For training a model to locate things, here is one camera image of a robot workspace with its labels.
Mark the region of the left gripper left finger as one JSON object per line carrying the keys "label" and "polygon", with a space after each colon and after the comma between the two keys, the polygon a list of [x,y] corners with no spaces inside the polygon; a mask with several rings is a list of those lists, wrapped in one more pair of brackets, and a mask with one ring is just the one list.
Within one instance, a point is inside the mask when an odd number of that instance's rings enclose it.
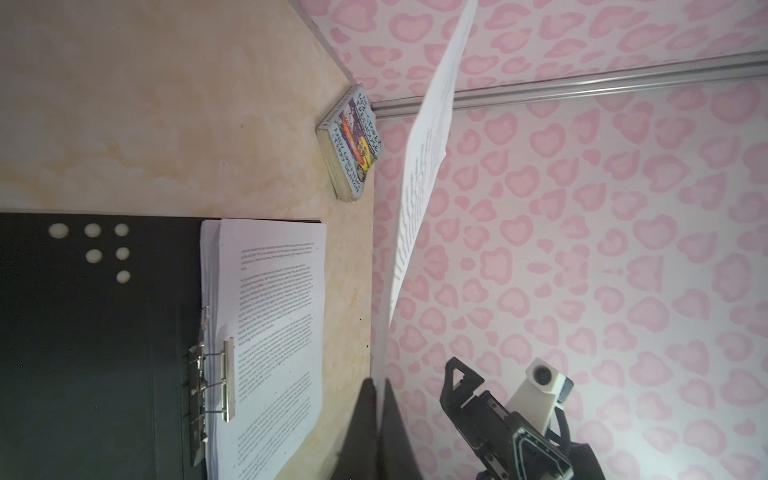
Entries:
{"label": "left gripper left finger", "polygon": [[377,448],[376,390],[373,380],[367,378],[362,382],[341,452],[330,478],[376,479]]}

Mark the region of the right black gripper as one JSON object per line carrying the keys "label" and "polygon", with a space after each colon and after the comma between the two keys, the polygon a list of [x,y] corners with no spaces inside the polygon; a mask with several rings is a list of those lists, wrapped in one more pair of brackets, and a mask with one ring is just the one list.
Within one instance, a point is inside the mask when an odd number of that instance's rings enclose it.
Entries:
{"label": "right black gripper", "polygon": [[587,443],[571,439],[562,405],[554,404],[543,432],[520,413],[508,411],[485,380],[456,357],[445,364],[440,405],[484,465],[478,479],[603,479],[605,474]]}

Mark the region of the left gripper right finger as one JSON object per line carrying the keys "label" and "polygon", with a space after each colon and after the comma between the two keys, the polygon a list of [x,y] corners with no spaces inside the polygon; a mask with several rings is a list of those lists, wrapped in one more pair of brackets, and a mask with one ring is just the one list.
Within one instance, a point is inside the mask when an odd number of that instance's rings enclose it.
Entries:
{"label": "left gripper right finger", "polygon": [[379,478],[423,479],[389,380],[385,384],[382,422],[379,428]]}

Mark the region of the printed paper sheet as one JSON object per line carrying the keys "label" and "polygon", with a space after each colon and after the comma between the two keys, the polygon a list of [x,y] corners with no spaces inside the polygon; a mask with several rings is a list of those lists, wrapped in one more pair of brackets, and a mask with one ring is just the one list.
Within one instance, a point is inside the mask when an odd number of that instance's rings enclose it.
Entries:
{"label": "printed paper sheet", "polygon": [[426,214],[441,163],[445,158],[453,116],[455,85],[478,2],[468,1],[415,116],[405,147],[402,182],[394,225],[392,261],[383,274],[376,316],[376,343],[371,379],[376,393],[376,430],[382,429],[386,397],[386,356],[390,322],[396,309],[415,242]]}

